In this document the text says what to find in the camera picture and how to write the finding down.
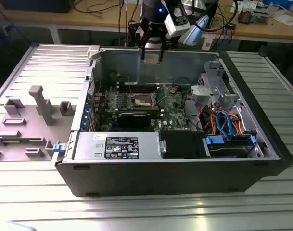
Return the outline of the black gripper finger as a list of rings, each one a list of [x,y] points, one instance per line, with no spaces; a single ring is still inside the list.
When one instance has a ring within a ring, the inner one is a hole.
[[[152,32],[150,21],[130,21],[128,31],[133,44],[141,48],[141,59],[145,58],[145,47]]]
[[[158,62],[162,62],[164,52],[170,48],[175,48],[178,43],[178,36],[173,37],[169,35],[167,29],[159,28],[159,38],[161,40],[160,56]]]

